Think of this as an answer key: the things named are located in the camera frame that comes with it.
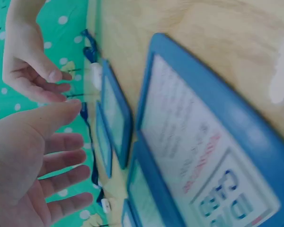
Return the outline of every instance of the teal fabric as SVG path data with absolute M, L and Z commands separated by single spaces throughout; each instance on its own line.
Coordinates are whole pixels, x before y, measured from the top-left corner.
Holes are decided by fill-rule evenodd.
M 29 110 L 44 104 L 29 101 L 26 97 L 17 93 L 2 81 L 2 59 L 4 48 L 5 18 L 10 0 L 0 0 L 0 119 L 17 111 Z M 38 23 L 44 36 L 45 53 L 59 68 L 83 69 L 84 58 L 82 49 L 84 46 L 80 32 L 86 27 L 88 0 L 47 0 L 38 16 Z M 69 95 L 83 93 L 83 70 L 73 73 Z M 87 127 L 80 116 L 59 131 L 77 132 L 83 135 L 87 153 L 86 165 L 93 166 L 93 157 L 90 149 L 90 141 Z M 54 175 L 70 170 L 71 167 L 53 173 Z M 90 179 L 64 190 L 48 201 L 61 200 L 82 192 L 90 192 L 94 196 L 94 203 L 60 222 L 54 227 L 81 227 L 92 226 L 93 223 L 107 223 L 102 207 L 96 203 L 100 190 L 93 186 Z

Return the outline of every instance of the blue plastic frame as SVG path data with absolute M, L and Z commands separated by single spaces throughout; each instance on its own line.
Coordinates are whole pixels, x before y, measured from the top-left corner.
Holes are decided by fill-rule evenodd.
M 136 227 L 137 225 L 136 225 L 136 222 L 134 220 L 132 208 L 131 208 L 131 205 L 130 205 L 130 202 L 129 202 L 128 199 L 125 199 L 124 203 L 123 203 L 123 211 L 122 211 L 122 218 L 121 218 L 122 226 L 123 226 L 123 220 L 124 220 L 125 213 L 128 214 L 128 217 L 129 217 L 129 220 L 131 222 L 132 227 Z
M 160 176 L 159 169 L 156 167 L 154 160 L 151 158 L 150 152 L 146 146 L 138 141 L 133 145 L 133 156 L 129 169 L 129 175 L 127 179 L 127 192 L 129 195 L 129 201 L 132 207 L 133 215 L 136 223 L 139 227 L 143 227 L 139 218 L 138 210 L 133 201 L 133 195 L 130 191 L 130 184 L 134 170 L 135 160 L 137 160 L 141 166 L 142 172 L 146 179 L 146 182 L 150 188 L 155 203 L 157 204 L 158 211 L 162 217 L 162 220 L 167 227 L 184 227 L 185 224 L 181 218 L 179 211 L 177 210 L 167 187 Z
M 112 176 L 112 147 L 111 147 L 111 143 L 110 140 L 108 138 L 108 133 L 107 133 L 107 128 L 104 122 L 104 118 L 103 118 L 103 110 L 101 108 L 101 104 L 99 102 L 97 102 L 97 107 L 96 107 L 96 132 L 97 132 L 97 139 L 98 139 L 98 143 L 99 143 L 99 147 L 100 147 L 100 151 L 101 151 L 101 156 L 102 156 L 102 160 L 103 160 L 103 164 L 106 170 L 106 174 L 109 178 L 111 178 Z M 104 160 L 104 152 L 99 140 L 99 127 L 102 127 L 104 130 L 104 134 L 105 134 L 105 141 L 107 143 L 107 147 L 109 149 L 108 151 L 108 165 L 105 164 L 105 160 Z
M 118 154 L 118 152 L 116 152 L 116 155 L 118 157 L 119 160 L 119 164 L 120 167 L 122 169 L 125 169 L 127 166 L 127 162 L 128 162 L 128 157 L 129 157 L 129 148 L 131 145 L 131 140 L 132 140 L 132 133 L 133 133 L 133 118 L 132 118 L 132 114 L 131 114 L 131 109 L 126 101 L 126 98 L 119 86 L 118 81 L 116 80 L 113 71 L 111 70 L 110 66 L 109 66 L 109 62 L 107 60 L 103 60 L 102 63 L 103 66 L 103 76 L 102 76 L 102 94 L 101 94 L 101 103 L 104 109 L 104 97 L 105 97 L 105 80 L 108 79 L 113 92 L 115 94 L 115 97 L 117 99 L 118 105 L 120 106 L 123 118 L 124 118 L 124 130 L 123 130 L 123 138 L 122 138 L 122 147 L 121 147 L 121 153 Z M 107 120 L 105 118 L 105 122 L 108 128 L 108 135 L 109 138 L 116 150 L 116 145 L 114 142 L 114 138 L 112 135 L 112 132 L 109 128 L 109 125 L 107 123 Z
M 151 78 L 153 57 L 159 54 L 179 76 L 195 91 L 202 101 L 210 108 L 228 132 L 258 168 L 263 177 L 278 197 L 280 210 L 265 221 L 263 227 L 284 227 L 284 140 L 263 120 L 263 118 L 235 91 L 233 91 L 219 76 L 206 65 L 201 63 L 184 48 L 179 46 L 164 34 L 153 36 L 147 58 L 147 67 L 138 107 L 136 130 L 139 140 L 146 145 L 144 161 L 149 163 L 149 171 L 157 169 L 153 164 L 153 156 L 141 132 L 141 123 L 144 115 L 145 102 Z M 244 115 L 244 125 L 236 121 L 231 109 L 239 109 Z M 250 126 L 262 132 L 265 144 L 257 143 L 248 136 Z M 151 182 L 157 182 L 160 177 L 151 176 Z M 162 197 L 162 193 L 155 193 L 155 197 Z

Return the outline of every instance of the wooden table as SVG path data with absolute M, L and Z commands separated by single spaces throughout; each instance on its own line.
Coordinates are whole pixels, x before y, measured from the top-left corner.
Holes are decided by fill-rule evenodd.
M 216 71 L 284 137 L 284 0 L 89 0 L 87 27 L 109 59 L 134 118 L 150 38 L 164 32 Z M 110 223 L 120 223 L 127 171 L 120 170 L 114 154 L 108 180 L 98 159 L 106 196 L 113 201 Z

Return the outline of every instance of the card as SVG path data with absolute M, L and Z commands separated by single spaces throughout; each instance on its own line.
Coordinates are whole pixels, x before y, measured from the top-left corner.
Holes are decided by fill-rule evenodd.
M 131 205 L 128 199 L 124 200 L 121 222 L 122 222 L 122 227 L 136 227 Z
M 139 227 L 164 227 L 161 214 L 137 158 L 138 143 L 133 148 L 127 191 L 135 220 Z
M 102 160 L 105 166 L 106 174 L 110 178 L 112 175 L 112 148 L 108 138 L 106 125 L 103 120 L 103 112 L 101 104 L 97 102 L 96 107 L 96 132 L 99 142 L 99 147 L 102 155 Z
M 132 138 L 132 115 L 108 61 L 103 61 L 101 105 L 120 167 L 126 168 Z
M 283 226 L 284 142 L 163 34 L 150 44 L 136 128 L 186 226 Z

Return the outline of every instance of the white polka dot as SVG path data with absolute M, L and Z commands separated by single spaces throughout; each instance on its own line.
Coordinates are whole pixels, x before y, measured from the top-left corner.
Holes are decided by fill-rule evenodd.
M 60 25 L 65 25 L 65 24 L 67 23 L 67 21 L 68 21 L 67 16 L 61 16 L 61 17 L 59 18 L 59 20 L 58 20 L 58 23 L 59 23 Z
M 74 166 L 72 166 L 72 168 L 74 169 L 74 168 L 77 168 L 78 166 L 80 166 L 81 164 L 77 164 L 77 165 L 74 165 Z
M 74 42 L 77 43 L 77 44 L 81 43 L 82 40 L 83 40 L 83 38 L 80 35 L 74 38 Z
M 88 210 L 81 211 L 80 218 L 86 220 L 90 217 L 90 212 Z
M 71 133 L 72 132 L 72 128 L 66 128 L 66 129 L 64 129 L 64 132 L 65 133 Z
M 52 43 L 51 42 L 45 42 L 44 43 L 44 49 L 50 49 L 52 47 Z
M 67 58 L 61 58 L 59 61 L 60 65 L 65 65 L 67 62 L 68 62 Z
M 98 185 L 96 185 L 96 184 L 94 184 L 94 183 L 93 183 L 93 187 L 94 187 L 95 189 L 99 189 L 99 188 L 100 188 Z
M 1 93 L 4 94 L 4 95 L 6 95 L 7 92 L 8 92 L 8 90 L 5 87 L 1 89 Z
M 37 103 L 38 107 L 45 106 L 45 103 Z
M 18 111 L 18 110 L 20 110 L 20 109 L 21 109 L 21 105 L 20 105 L 19 103 L 17 103 L 17 104 L 15 105 L 15 110 Z
M 75 76 L 75 81 L 80 81 L 82 80 L 82 76 L 80 74 Z
M 68 190 L 67 189 L 64 189 L 64 190 L 58 192 L 58 195 L 60 197 L 65 197 L 65 196 L 67 196 L 67 194 L 68 194 Z
M 90 143 L 85 143 L 83 146 L 85 149 L 91 149 Z
M 5 40 L 5 31 L 0 32 L 0 40 Z

